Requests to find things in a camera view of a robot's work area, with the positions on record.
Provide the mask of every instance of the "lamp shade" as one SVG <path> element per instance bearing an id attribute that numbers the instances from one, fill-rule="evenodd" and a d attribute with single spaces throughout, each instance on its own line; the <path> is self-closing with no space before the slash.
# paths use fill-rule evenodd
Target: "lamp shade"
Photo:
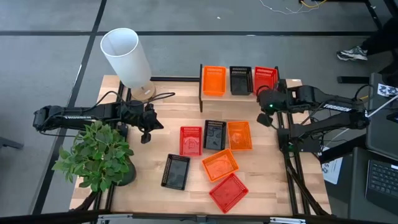
<path id="1" fill-rule="evenodd" d="M 123 85 L 140 88 L 152 75 L 138 35 L 131 29 L 109 31 L 101 40 L 101 50 Z"/>

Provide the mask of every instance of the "green leaves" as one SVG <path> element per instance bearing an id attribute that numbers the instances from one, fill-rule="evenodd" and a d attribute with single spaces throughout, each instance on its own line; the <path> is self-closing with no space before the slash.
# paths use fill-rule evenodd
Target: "green leaves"
<path id="1" fill-rule="evenodd" d="M 71 151 L 60 147 L 59 154 L 52 169 L 63 171 L 66 181 L 73 182 L 73 175 L 83 177 L 79 187 L 90 187 L 94 192 L 122 181 L 129 172 L 129 156 L 134 155 L 120 132 L 101 121 L 86 125 L 74 138 Z"/>
<path id="2" fill-rule="evenodd" d="M 127 165 L 124 164 L 124 165 L 120 168 L 120 171 L 123 172 L 123 173 L 127 173 L 127 172 L 129 172 L 129 167 L 128 167 Z"/>
<path id="3" fill-rule="evenodd" d="M 128 155 L 128 156 L 133 156 L 134 153 L 131 149 L 123 149 L 123 151 Z"/>
<path id="4" fill-rule="evenodd" d="M 96 152 L 94 154 L 94 156 L 93 156 L 93 159 L 95 159 L 95 160 L 98 160 L 98 159 L 101 159 L 101 158 L 102 158 L 102 153 L 100 153 L 100 152 Z"/>
<path id="5" fill-rule="evenodd" d="M 97 192 L 98 191 L 98 184 L 91 184 L 91 190 L 92 191 L 94 191 L 94 192 Z"/>
<path id="6" fill-rule="evenodd" d="M 106 161 L 104 165 L 105 167 L 110 168 L 112 166 L 112 161 Z"/>
<path id="7" fill-rule="evenodd" d="M 125 153 L 125 152 L 123 152 L 123 151 L 117 152 L 117 153 L 116 153 L 116 158 L 120 159 L 120 158 L 124 155 L 124 153 Z"/>
<path id="8" fill-rule="evenodd" d="M 107 185 L 106 185 L 106 182 L 104 180 L 101 182 L 101 184 L 99 186 L 101 187 L 101 190 L 103 192 L 108 188 Z"/>
<path id="9" fill-rule="evenodd" d="M 83 181 L 82 183 L 79 184 L 79 187 L 85 188 L 85 187 L 90 186 L 90 184 L 91 184 L 90 182 L 84 182 L 84 181 Z"/>
<path id="10" fill-rule="evenodd" d="M 113 176 L 114 175 L 114 172 L 113 172 L 112 168 L 106 169 L 106 175 L 109 175 L 109 176 Z"/>
<path id="11" fill-rule="evenodd" d="M 63 170 L 63 162 L 57 161 L 54 166 L 51 168 L 52 170 Z"/>
<path id="12" fill-rule="evenodd" d="M 60 147 L 60 156 L 62 159 L 67 159 L 68 157 L 70 157 L 70 153 L 63 150 L 63 147 Z"/>

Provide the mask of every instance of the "orange basket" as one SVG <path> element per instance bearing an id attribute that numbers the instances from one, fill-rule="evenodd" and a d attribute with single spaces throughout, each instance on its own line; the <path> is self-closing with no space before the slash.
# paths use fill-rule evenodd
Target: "orange basket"
<path id="1" fill-rule="evenodd" d="M 225 93 L 226 68 L 205 66 L 203 75 L 203 93 L 208 96 L 223 96 Z"/>
<path id="2" fill-rule="evenodd" d="M 253 150 L 248 121 L 228 122 L 227 127 L 231 150 Z"/>
<path id="3" fill-rule="evenodd" d="M 230 149 L 224 149 L 207 157 L 202 160 L 201 163 L 211 182 L 220 180 L 239 169 Z"/>

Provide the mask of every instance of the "sneaker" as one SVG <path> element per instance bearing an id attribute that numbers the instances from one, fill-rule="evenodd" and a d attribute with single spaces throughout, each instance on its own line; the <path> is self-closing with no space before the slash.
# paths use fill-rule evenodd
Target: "sneaker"
<path id="1" fill-rule="evenodd" d="M 360 46 L 356 46 L 349 50 L 342 50 L 340 53 L 343 55 L 347 55 L 351 58 L 360 59 L 360 60 L 368 60 L 366 54 L 367 50 L 363 50 Z"/>
<path id="2" fill-rule="evenodd" d="M 343 61 L 356 60 L 355 58 L 349 57 L 349 56 L 347 56 L 347 55 L 344 55 L 344 54 L 342 54 L 341 52 L 336 52 L 336 54 L 337 54 L 337 57 L 338 57 L 340 60 L 343 60 Z"/>

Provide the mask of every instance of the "wooden table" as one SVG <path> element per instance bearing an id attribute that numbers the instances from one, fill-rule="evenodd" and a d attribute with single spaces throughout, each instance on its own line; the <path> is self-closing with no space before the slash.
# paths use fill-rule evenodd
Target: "wooden table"
<path id="1" fill-rule="evenodd" d="M 191 157 L 188 180 L 184 191 L 161 187 L 168 154 L 179 152 L 179 131 L 181 126 L 202 126 L 206 119 L 220 121 L 246 120 L 250 123 L 252 151 L 233 151 L 239 164 L 236 175 L 249 189 L 249 193 L 228 213 L 228 215 L 291 215 L 289 190 L 283 155 L 279 151 L 276 130 L 256 122 L 260 107 L 253 101 L 203 101 L 200 113 L 198 82 L 154 82 L 157 93 L 173 91 L 175 96 L 155 101 L 155 111 L 164 129 L 151 132 L 152 140 L 141 144 L 141 132 L 129 127 L 128 140 L 135 155 L 131 157 L 137 169 L 136 180 L 124 187 L 116 187 L 112 212 L 179 213 L 179 214 L 222 214 L 208 192 L 219 181 L 211 183 L 203 170 L 201 160 L 216 153 L 203 149 L 200 157 Z M 300 80 L 287 80 L 289 86 L 301 85 Z M 107 91 L 117 91 L 119 79 L 116 75 L 103 78 L 99 92 L 101 98 Z M 115 96 L 107 96 L 103 103 L 112 102 Z M 299 123 L 307 114 L 294 114 Z M 226 148 L 229 147 L 228 135 Z M 323 181 L 321 166 L 311 153 L 300 153 L 305 183 L 311 194 L 330 213 L 328 196 Z M 90 193 L 89 188 L 80 189 L 78 179 L 70 208 L 79 206 Z M 296 188 L 299 211 L 302 212 L 300 191 Z M 106 193 L 101 200 L 104 207 Z"/>

